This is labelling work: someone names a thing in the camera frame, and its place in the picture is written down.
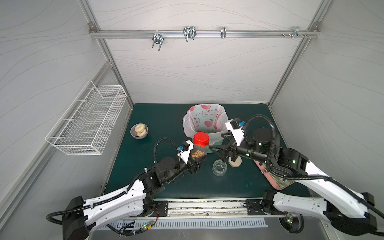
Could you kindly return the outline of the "beige lid glass peanut jar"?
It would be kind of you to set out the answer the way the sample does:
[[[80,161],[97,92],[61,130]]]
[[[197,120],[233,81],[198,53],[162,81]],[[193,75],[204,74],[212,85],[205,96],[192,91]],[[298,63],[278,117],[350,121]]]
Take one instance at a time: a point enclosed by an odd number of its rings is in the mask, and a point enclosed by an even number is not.
[[[227,172],[227,169],[228,169],[227,164],[222,160],[216,160],[213,164],[213,173],[217,177],[224,176]]]

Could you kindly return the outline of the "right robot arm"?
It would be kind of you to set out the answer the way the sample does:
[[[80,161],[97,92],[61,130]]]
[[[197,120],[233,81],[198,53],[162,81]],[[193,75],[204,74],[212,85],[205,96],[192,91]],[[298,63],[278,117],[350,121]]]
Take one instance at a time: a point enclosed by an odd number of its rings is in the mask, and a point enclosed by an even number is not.
[[[260,202],[265,213],[312,216],[350,236],[383,237],[375,216],[383,218],[384,214],[375,208],[374,196],[349,189],[300,152],[280,147],[276,127],[268,117],[254,115],[245,122],[232,119],[226,122],[226,128],[228,131],[222,137],[228,143],[210,147],[222,161],[235,161],[239,157],[256,161],[265,167],[265,173],[282,181],[299,183],[317,194],[316,197],[297,197],[266,191]]]

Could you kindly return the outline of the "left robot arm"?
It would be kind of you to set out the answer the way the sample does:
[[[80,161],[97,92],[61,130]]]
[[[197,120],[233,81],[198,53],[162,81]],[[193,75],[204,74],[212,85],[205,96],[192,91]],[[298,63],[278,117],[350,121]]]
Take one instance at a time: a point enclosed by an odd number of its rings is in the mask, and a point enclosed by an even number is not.
[[[155,165],[131,183],[109,194],[84,200],[78,196],[63,211],[50,213],[47,221],[62,227],[64,240],[85,240],[90,233],[123,217],[157,214],[154,196],[185,172],[196,173],[207,157],[209,141],[184,141],[175,147],[177,157],[155,160]]]

